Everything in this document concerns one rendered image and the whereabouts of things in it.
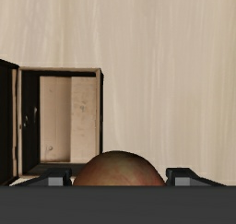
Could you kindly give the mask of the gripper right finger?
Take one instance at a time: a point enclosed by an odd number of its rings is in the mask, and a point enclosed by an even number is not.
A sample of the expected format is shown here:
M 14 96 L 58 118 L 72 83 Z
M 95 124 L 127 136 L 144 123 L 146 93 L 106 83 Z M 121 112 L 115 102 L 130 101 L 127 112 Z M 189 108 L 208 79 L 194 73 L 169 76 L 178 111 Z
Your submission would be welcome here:
M 167 168 L 166 177 L 168 186 L 222 186 L 222 183 L 198 176 L 189 168 Z

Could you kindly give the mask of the red apple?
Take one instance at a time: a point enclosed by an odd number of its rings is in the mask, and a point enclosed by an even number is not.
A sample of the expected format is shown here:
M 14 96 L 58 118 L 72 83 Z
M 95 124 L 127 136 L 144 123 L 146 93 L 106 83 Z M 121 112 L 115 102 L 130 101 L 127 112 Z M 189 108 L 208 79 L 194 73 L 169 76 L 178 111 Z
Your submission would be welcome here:
M 77 175 L 74 186 L 165 186 L 146 159 L 130 152 L 109 151 L 90 160 Z

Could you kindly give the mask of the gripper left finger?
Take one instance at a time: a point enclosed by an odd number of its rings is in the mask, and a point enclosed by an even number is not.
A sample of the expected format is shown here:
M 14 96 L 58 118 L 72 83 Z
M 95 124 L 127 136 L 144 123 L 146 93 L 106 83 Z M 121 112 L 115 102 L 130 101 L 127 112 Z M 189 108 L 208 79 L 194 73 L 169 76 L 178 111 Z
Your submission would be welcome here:
M 71 176 L 70 168 L 52 168 L 37 178 L 17 183 L 17 186 L 71 186 Z

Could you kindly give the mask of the wooden box lid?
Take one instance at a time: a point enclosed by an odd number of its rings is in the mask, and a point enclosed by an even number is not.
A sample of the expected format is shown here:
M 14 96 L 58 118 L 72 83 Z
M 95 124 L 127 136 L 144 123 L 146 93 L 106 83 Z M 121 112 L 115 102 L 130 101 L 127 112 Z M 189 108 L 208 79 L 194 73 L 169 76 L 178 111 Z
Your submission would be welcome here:
M 18 66 L 0 59 L 0 185 L 16 176 L 16 103 Z

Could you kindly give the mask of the wooden box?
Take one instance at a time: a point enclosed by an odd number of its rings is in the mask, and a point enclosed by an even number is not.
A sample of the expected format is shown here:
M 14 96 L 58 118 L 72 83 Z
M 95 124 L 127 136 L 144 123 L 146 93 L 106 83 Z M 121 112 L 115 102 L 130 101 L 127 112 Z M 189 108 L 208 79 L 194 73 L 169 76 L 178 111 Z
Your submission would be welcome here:
M 102 152 L 99 68 L 18 70 L 18 174 L 69 167 L 76 175 Z

